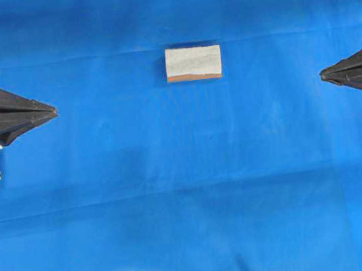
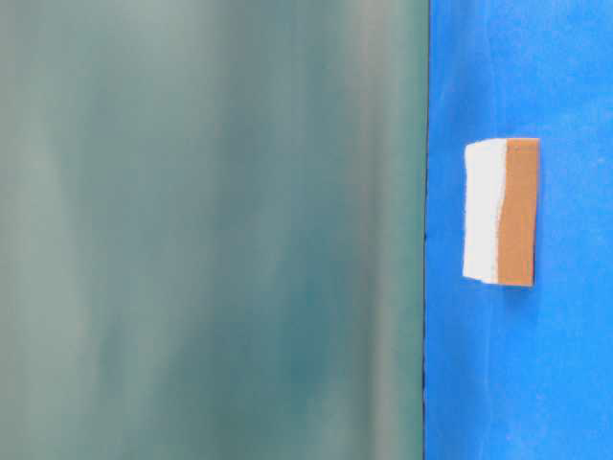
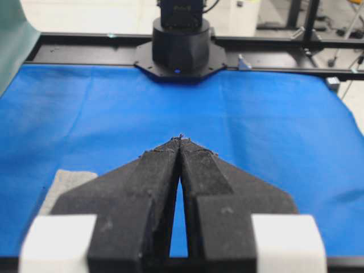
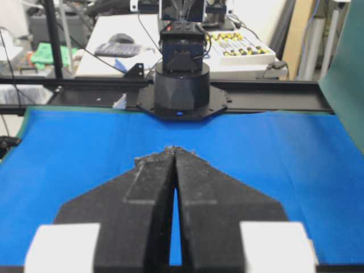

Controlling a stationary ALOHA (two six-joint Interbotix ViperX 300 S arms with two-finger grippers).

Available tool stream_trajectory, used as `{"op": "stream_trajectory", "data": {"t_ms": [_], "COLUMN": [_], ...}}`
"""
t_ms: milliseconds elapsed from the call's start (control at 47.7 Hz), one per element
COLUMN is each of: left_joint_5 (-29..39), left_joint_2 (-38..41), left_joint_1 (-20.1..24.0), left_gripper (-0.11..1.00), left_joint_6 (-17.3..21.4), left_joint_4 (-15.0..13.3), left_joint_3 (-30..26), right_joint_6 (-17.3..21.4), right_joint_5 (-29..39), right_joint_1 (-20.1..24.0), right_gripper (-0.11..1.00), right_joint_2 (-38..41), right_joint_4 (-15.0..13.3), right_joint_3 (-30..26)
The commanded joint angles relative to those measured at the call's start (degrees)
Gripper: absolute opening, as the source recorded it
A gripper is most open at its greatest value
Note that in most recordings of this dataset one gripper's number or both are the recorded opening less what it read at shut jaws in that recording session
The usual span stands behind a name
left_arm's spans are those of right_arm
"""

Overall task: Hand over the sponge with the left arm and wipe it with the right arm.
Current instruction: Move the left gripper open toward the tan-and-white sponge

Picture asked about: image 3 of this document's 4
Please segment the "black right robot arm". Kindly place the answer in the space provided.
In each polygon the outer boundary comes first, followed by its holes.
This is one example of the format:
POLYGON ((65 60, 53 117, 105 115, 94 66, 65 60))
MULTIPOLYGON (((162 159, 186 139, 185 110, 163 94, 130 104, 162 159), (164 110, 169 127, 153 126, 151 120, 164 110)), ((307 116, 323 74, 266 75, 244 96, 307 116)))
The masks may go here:
POLYGON ((152 39, 137 46, 134 65, 160 81, 196 82, 227 67, 214 44, 205 1, 158 1, 152 39))

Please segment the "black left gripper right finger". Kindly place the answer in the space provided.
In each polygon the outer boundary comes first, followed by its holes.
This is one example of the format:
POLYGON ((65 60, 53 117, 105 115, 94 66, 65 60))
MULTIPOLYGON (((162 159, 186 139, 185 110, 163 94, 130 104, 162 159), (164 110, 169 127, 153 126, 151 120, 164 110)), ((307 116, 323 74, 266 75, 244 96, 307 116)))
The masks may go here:
POLYGON ((314 218, 284 190, 180 142, 190 272, 326 272, 314 218))

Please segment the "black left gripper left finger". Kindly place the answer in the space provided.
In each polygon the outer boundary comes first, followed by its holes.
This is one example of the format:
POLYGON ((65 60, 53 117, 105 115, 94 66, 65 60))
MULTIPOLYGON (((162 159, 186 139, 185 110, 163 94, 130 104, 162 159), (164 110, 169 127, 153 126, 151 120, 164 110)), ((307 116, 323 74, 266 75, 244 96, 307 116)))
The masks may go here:
POLYGON ((141 272, 163 227, 178 181, 180 141, 61 194, 49 215, 34 219, 19 256, 20 272, 141 272))

